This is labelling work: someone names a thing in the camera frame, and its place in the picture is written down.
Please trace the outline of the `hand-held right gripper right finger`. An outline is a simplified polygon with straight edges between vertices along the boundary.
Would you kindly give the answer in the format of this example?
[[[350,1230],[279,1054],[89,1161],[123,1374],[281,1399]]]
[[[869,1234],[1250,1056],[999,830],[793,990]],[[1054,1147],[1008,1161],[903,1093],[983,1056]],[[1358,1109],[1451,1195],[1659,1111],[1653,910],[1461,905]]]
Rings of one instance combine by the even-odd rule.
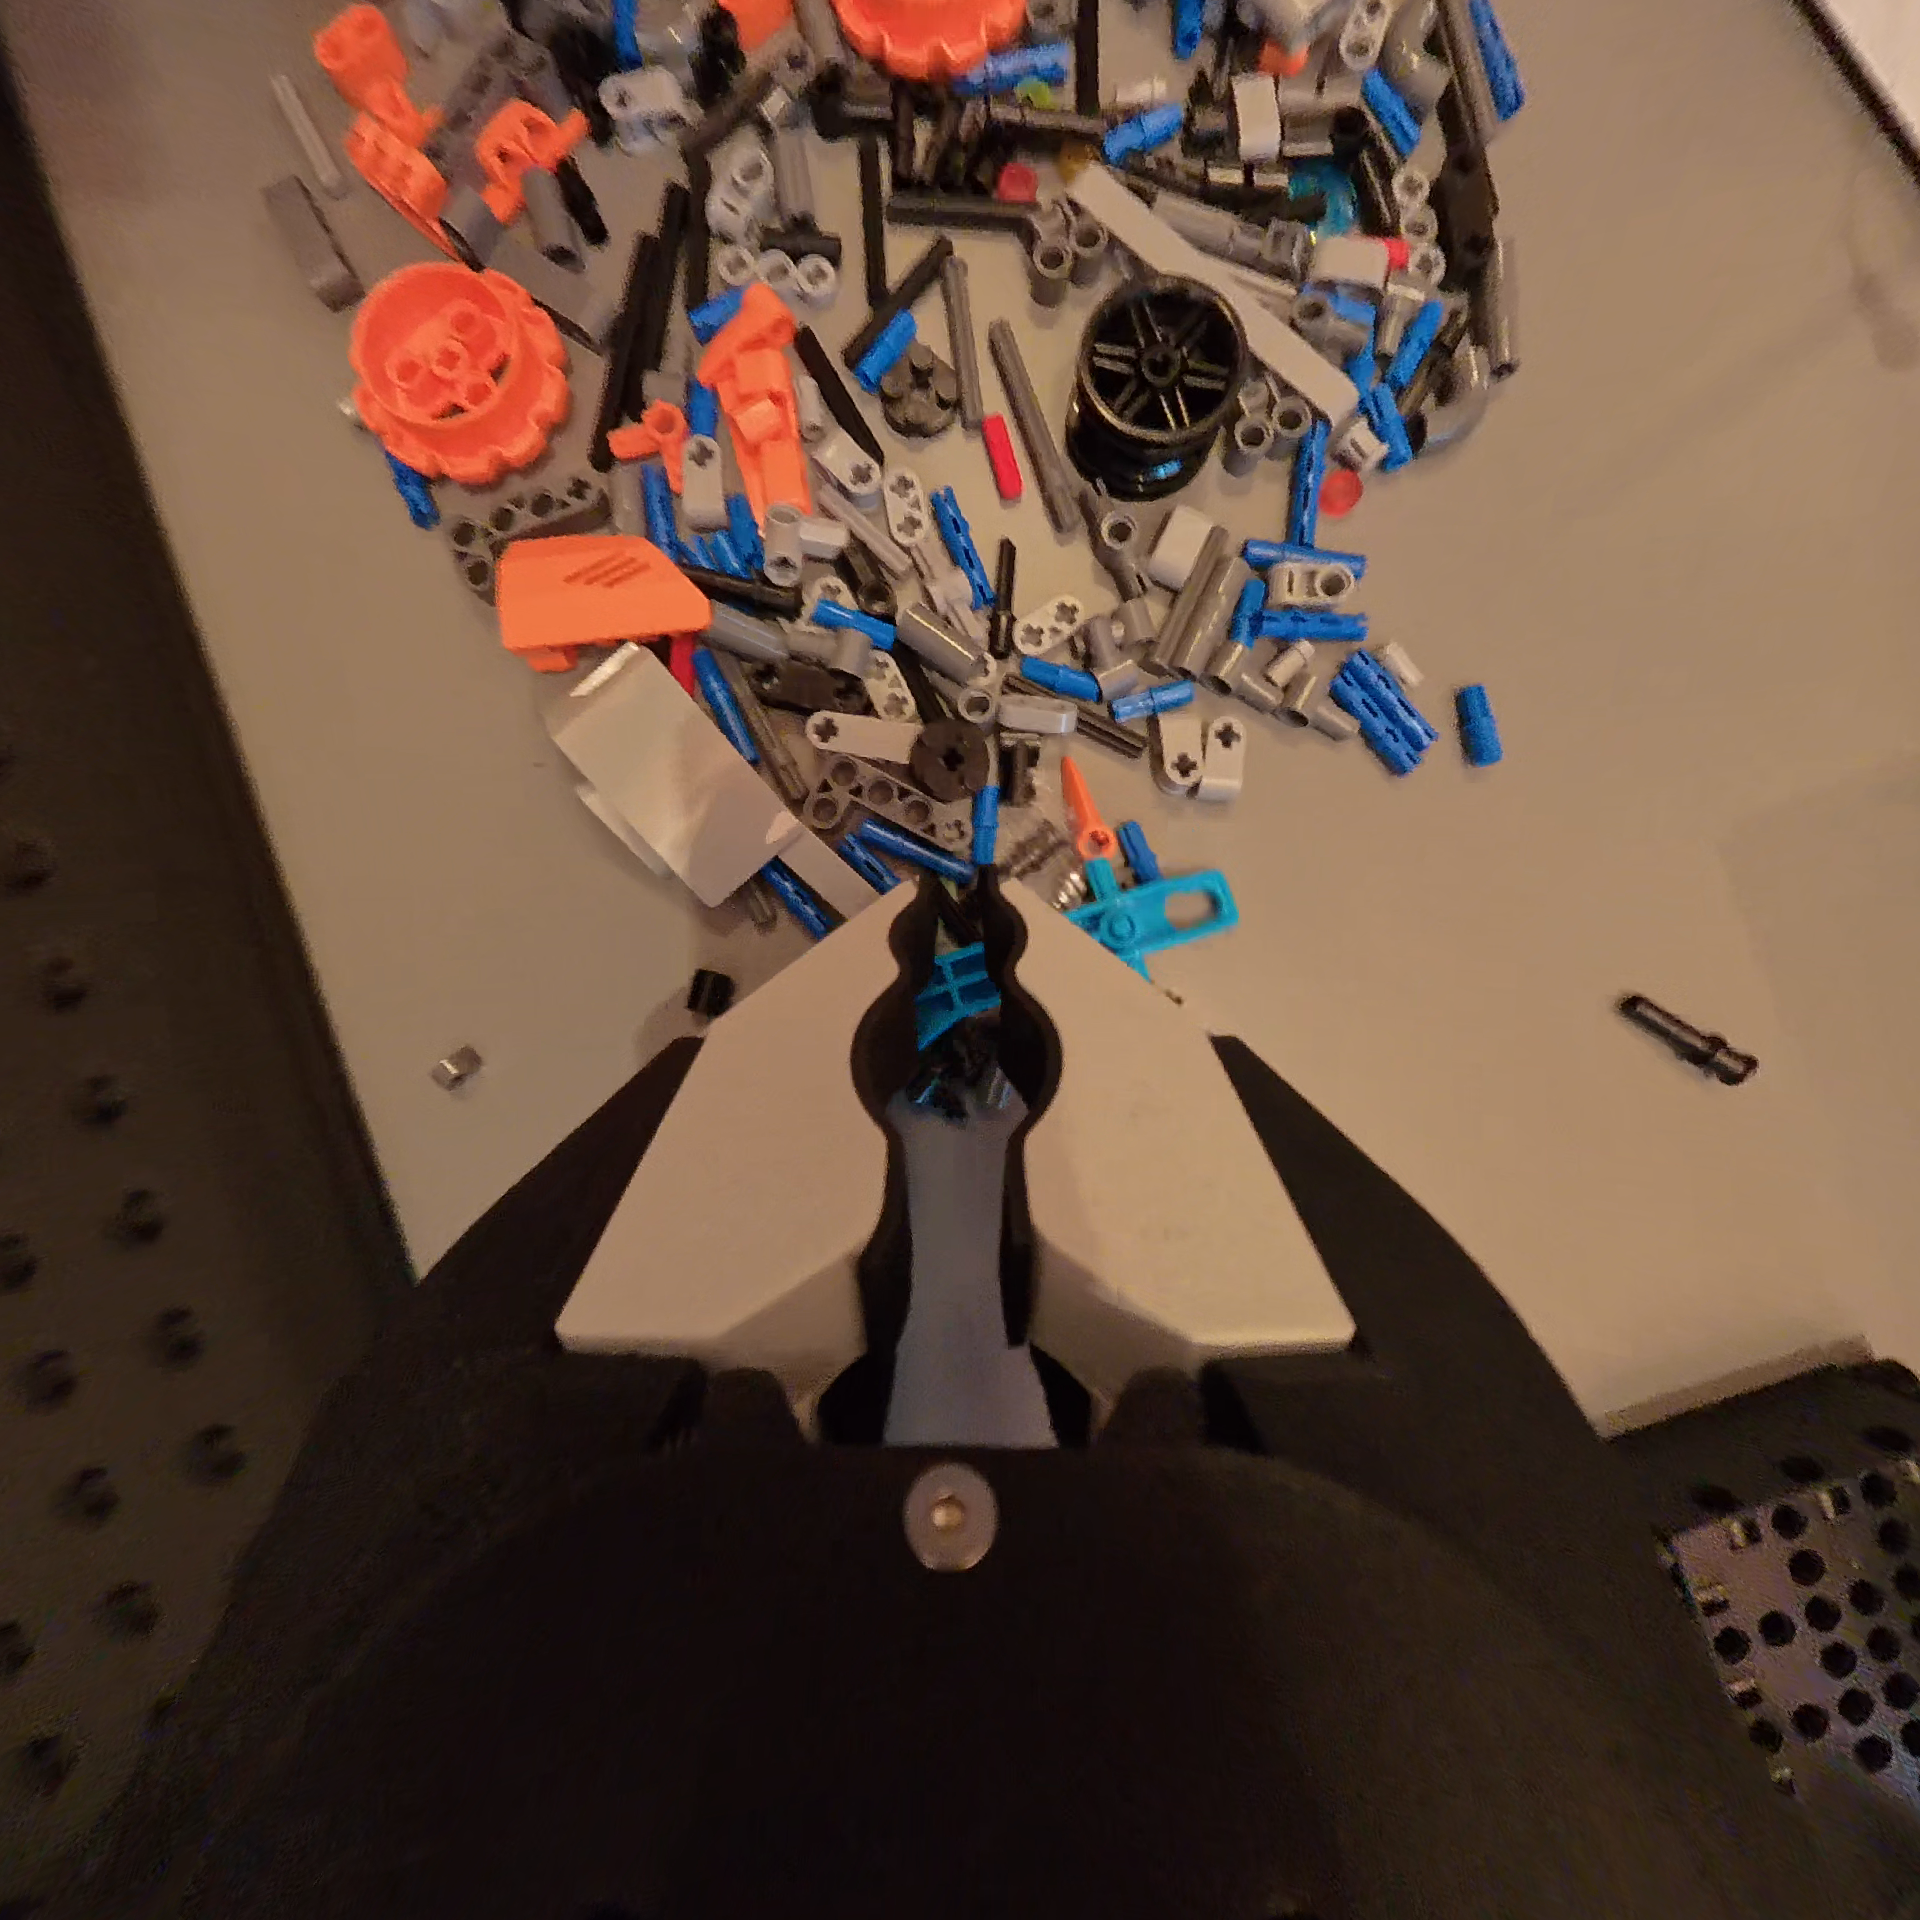
[[[999,1307],[1104,1417],[1141,1374],[1337,1353],[1344,1305],[1209,1031],[1035,894],[983,894],[1006,1145]]]

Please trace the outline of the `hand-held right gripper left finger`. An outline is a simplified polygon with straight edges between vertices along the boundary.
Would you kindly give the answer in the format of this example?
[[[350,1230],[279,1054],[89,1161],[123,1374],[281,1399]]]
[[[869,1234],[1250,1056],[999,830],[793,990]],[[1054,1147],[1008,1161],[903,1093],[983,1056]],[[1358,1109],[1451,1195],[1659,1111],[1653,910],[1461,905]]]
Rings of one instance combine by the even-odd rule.
[[[935,896],[882,896],[718,1019],[562,1305],[562,1346],[775,1378],[802,1429],[898,1344],[905,1168]]]

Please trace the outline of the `turquoise connector piece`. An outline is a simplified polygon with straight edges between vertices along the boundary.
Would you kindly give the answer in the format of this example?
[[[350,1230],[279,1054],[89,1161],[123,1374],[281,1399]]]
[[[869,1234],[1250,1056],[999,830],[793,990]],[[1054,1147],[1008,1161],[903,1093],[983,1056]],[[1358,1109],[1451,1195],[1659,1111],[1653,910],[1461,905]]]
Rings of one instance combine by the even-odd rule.
[[[1088,898],[1065,910],[1067,921],[1141,976],[1154,955],[1211,939],[1241,921],[1218,871],[1122,882],[1111,859],[1095,857],[1086,882]]]

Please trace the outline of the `pile of plastic building pieces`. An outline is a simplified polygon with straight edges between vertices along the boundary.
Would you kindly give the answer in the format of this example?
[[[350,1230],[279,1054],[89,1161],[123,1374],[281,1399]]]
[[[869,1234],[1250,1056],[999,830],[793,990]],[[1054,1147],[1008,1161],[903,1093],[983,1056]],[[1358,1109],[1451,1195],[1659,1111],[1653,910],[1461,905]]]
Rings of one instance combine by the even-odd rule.
[[[1527,89],[1497,5],[1161,5],[1168,48],[1115,75],[1113,5],[1013,5],[1015,48],[953,57],[960,80],[903,80],[926,55],[846,55],[889,123],[811,149],[800,194],[841,242],[830,299],[782,299],[770,256],[747,286],[747,249],[693,217],[610,450],[592,430],[613,366],[581,343],[544,457],[487,487],[400,466],[345,361],[347,423],[498,642],[496,562],[526,539],[645,537],[709,594],[706,631],[567,672],[501,647],[562,697],[638,645],[709,711],[802,821],[722,901],[763,928],[786,914],[823,937],[905,880],[953,949],[990,873],[1063,910],[1095,857],[1157,880],[1141,827],[1097,814],[1072,754],[1093,743],[1221,805],[1248,713],[1355,736],[1397,777],[1435,738],[1330,521],[1463,439],[1520,361],[1490,146]],[[352,110],[313,39],[347,7],[267,91],[283,176],[368,290],[437,251],[345,162]],[[414,96],[443,101],[475,5],[382,7]],[[608,133],[574,158],[606,233],[585,277],[565,293],[523,231],[496,265],[608,315],[686,187],[674,151]],[[1250,361],[1198,478],[1129,501],[1072,466],[1065,418],[1093,311],[1152,274],[1218,290]],[[347,354],[352,311],[327,311]]]

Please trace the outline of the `white panel piece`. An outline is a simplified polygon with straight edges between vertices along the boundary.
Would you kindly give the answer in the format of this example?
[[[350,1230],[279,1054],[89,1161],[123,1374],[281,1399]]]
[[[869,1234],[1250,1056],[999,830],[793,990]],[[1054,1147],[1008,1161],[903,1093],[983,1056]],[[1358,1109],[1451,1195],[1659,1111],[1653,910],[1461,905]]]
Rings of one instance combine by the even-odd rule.
[[[544,713],[597,816],[702,905],[720,905],[805,834],[745,754],[647,649],[626,645]]]

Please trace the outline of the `black axle pin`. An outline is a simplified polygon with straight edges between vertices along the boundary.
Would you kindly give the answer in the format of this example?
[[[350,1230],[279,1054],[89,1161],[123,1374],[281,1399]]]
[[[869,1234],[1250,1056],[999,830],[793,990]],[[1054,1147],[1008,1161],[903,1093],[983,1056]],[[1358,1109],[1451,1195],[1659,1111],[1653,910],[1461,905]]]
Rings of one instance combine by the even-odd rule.
[[[1726,1088],[1744,1086],[1760,1070],[1760,1061],[1751,1051],[1735,1047],[1717,1031],[1682,1019],[1641,992],[1623,994],[1616,1001],[1616,1013],[1639,1033],[1657,1040],[1678,1063]]]

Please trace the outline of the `orange panel piece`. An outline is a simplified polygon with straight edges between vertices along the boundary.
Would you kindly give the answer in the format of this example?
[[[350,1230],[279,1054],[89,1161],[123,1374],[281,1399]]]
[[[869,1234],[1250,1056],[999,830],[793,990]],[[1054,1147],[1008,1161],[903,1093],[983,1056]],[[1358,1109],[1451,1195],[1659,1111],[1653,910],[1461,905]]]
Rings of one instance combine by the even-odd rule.
[[[551,535],[510,544],[496,562],[496,624],[507,654],[567,672],[585,649],[697,635],[713,601],[638,535]]]

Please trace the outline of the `black spoked wheel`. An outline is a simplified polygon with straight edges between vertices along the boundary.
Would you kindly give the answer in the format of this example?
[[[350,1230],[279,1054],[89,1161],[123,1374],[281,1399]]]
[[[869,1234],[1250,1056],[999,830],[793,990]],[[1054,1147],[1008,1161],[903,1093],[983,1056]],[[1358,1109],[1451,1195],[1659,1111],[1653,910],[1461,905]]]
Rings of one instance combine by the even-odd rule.
[[[1232,423],[1250,350],[1232,304],[1193,277],[1106,295],[1072,359],[1065,453],[1113,498],[1186,489]]]

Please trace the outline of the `dark grey block piece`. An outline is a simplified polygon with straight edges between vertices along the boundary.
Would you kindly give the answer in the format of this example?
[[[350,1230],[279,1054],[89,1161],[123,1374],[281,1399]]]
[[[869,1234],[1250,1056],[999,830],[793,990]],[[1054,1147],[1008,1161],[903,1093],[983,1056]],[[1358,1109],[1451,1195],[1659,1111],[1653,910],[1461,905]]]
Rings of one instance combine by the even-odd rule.
[[[306,290],[331,313],[357,306],[366,283],[306,183],[281,176],[261,190],[261,201]]]

